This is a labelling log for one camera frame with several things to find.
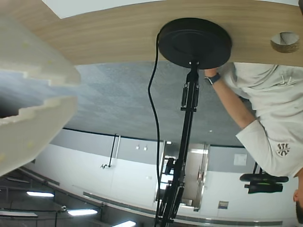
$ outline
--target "light switch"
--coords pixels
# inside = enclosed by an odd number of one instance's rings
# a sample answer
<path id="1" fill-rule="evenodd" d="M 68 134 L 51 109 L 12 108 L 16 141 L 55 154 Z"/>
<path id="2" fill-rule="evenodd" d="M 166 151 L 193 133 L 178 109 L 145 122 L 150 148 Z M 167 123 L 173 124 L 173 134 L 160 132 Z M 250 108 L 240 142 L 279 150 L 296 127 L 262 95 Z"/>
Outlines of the light switch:
<path id="1" fill-rule="evenodd" d="M 246 154 L 235 154 L 233 164 L 235 166 L 246 166 L 247 155 Z"/>

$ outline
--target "printed logo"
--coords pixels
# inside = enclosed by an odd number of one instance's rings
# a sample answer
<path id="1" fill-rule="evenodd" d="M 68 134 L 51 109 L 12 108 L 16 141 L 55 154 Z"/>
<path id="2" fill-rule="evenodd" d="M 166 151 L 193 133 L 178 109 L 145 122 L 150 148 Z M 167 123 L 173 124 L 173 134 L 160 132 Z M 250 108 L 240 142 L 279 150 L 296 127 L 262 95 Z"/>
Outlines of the printed logo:
<path id="1" fill-rule="evenodd" d="M 279 143 L 277 153 L 279 156 L 284 157 L 290 151 L 290 147 L 288 143 Z"/>

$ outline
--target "wooden tabletop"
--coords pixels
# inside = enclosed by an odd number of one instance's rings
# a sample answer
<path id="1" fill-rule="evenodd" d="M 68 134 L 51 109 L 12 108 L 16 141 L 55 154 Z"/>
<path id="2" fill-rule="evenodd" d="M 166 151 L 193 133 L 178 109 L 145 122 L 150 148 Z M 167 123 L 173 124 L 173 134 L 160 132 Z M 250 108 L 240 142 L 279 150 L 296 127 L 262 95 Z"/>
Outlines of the wooden tabletop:
<path id="1" fill-rule="evenodd" d="M 156 35 L 163 25 L 198 17 L 230 34 L 230 61 L 303 67 L 303 48 L 279 53 L 270 42 L 280 32 L 303 38 L 303 16 L 297 6 L 255 0 L 166 0 L 59 19 L 41 0 L 15 2 L 6 11 L 75 65 L 153 61 Z"/>

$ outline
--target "gray carpet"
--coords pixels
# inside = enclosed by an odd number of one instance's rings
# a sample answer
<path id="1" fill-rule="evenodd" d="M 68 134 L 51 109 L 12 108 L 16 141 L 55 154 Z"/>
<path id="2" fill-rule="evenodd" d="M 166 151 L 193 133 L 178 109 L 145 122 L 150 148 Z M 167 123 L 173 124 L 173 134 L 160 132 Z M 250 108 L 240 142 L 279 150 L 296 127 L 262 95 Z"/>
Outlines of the gray carpet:
<path id="1" fill-rule="evenodd" d="M 1 116 L 21 107 L 40 105 L 48 97 L 78 96 L 79 110 L 65 126 L 70 129 L 146 139 L 156 138 L 147 86 L 153 62 L 77 66 L 79 87 L 49 87 L 47 81 L 23 79 L 19 73 L 0 72 Z M 184 112 L 180 111 L 187 69 L 160 62 L 152 97 L 160 120 L 162 140 L 179 142 Z M 241 145 L 239 128 L 226 113 L 212 87 L 200 77 L 200 98 L 194 115 L 192 143 Z"/>

